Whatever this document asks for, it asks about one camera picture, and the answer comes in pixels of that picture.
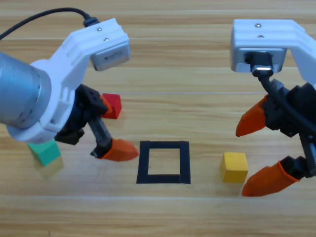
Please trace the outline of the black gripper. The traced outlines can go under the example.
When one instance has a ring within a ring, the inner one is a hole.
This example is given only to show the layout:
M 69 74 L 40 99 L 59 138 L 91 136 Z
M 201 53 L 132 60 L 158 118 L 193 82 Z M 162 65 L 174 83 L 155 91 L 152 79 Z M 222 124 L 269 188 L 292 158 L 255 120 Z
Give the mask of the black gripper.
M 101 116 L 112 112 L 111 104 L 103 95 L 81 84 L 75 91 L 75 100 L 70 116 L 54 139 L 58 142 L 76 145 L 84 135 L 88 124 L 96 139 L 96 147 L 90 153 L 98 159 L 116 162 L 129 161 L 139 153 L 135 146 L 122 139 L 112 139 Z
M 290 156 L 252 175 L 242 189 L 244 197 L 278 193 L 304 177 L 316 175 L 316 91 L 309 83 L 291 90 L 278 80 L 263 80 L 268 93 L 242 115 L 236 136 L 263 129 L 279 130 L 288 137 L 299 135 L 304 156 Z

